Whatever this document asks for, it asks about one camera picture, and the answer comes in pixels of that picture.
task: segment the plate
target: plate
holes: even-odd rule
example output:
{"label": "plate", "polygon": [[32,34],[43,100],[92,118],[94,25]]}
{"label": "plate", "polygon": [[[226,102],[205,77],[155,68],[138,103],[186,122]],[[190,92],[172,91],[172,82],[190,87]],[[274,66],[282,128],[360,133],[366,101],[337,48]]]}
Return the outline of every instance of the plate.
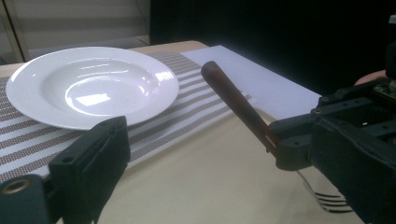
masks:
{"label": "plate", "polygon": [[125,116],[151,119],[176,99],[178,81],[163,63],[127,49],[65,49],[24,64],[7,82],[22,114],[51,126],[89,130]]}

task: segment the striped cloth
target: striped cloth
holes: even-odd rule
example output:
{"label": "striped cloth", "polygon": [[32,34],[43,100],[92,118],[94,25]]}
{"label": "striped cloth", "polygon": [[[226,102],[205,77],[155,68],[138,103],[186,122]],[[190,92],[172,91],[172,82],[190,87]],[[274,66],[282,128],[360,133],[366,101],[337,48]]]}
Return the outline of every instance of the striped cloth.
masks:
{"label": "striped cloth", "polygon": [[[179,93],[159,116],[128,127],[131,147],[128,167],[232,113],[205,83],[200,65],[173,52],[150,56],[176,74]],[[0,183],[18,175],[44,177],[49,174],[47,164],[84,132],[51,127],[21,114],[7,99],[7,80],[8,77],[0,78]]]}

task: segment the table surface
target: table surface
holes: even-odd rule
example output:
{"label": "table surface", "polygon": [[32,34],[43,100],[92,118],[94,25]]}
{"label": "table surface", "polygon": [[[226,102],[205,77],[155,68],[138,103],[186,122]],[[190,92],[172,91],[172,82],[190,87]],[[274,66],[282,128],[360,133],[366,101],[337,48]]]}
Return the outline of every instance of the table surface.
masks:
{"label": "table surface", "polygon": [[[204,48],[187,41],[133,50]],[[21,65],[0,66],[0,77]],[[330,188],[314,168],[303,173],[315,189]],[[362,222],[354,213],[323,211],[302,179],[278,170],[260,141],[231,115],[126,170],[99,223]]]}

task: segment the placemat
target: placemat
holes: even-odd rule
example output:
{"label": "placemat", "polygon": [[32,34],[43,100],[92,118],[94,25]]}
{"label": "placemat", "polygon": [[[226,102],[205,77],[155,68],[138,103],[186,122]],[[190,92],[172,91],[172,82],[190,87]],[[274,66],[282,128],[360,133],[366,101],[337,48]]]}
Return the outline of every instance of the placemat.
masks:
{"label": "placemat", "polygon": [[[174,52],[149,56],[176,74],[179,93],[159,116],[128,127],[128,167],[232,113],[203,80],[200,65]],[[52,127],[24,116],[7,99],[7,80],[8,77],[0,78],[0,183],[19,175],[45,177],[49,174],[47,164],[84,132]],[[251,104],[255,102],[244,95]]]}

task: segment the brown wooden handle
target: brown wooden handle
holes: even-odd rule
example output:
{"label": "brown wooden handle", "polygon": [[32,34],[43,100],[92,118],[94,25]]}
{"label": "brown wooden handle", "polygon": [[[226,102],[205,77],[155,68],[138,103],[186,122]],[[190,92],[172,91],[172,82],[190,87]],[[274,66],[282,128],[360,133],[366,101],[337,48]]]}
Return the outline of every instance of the brown wooden handle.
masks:
{"label": "brown wooden handle", "polygon": [[278,138],[273,134],[262,117],[251,106],[244,95],[235,87],[215,62],[204,64],[201,70],[207,84],[219,95],[235,115],[256,135],[265,145],[267,151],[276,155]]}

